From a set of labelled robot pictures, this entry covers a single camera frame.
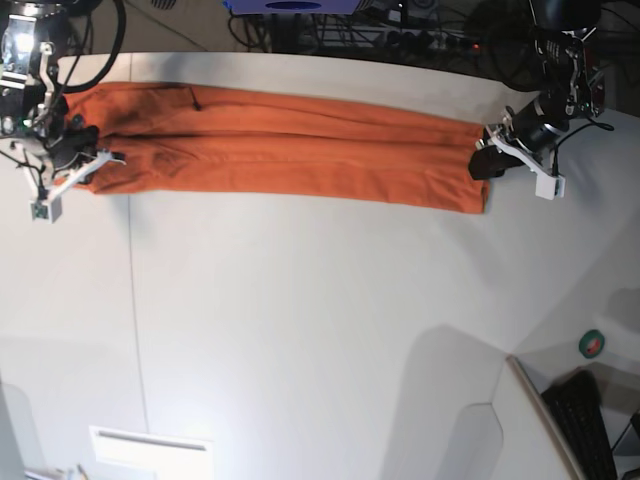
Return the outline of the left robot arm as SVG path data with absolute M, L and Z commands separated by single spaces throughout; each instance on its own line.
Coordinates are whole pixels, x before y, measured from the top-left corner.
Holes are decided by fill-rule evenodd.
M 524 165 L 557 179 L 572 121 L 585 122 L 580 130 L 614 129 L 597 120 L 605 79 L 589 42 L 600 18 L 599 1 L 530 1 L 526 18 L 506 17 L 488 29 L 486 49 L 498 79 L 537 96 L 519 111 L 507 106 L 499 123 L 485 127 L 468 165 L 473 179 L 499 178 Z

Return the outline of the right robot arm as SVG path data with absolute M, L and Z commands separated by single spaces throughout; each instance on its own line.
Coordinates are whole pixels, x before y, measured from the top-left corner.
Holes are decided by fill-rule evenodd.
M 124 41 L 127 14 L 114 3 L 116 30 L 106 60 L 90 80 L 71 77 L 91 39 L 97 1 L 5 1 L 1 12 L 1 138 L 22 157 L 8 159 L 44 190 L 58 177 L 95 164 L 99 128 L 72 115 L 67 97 L 86 93 L 110 72 Z

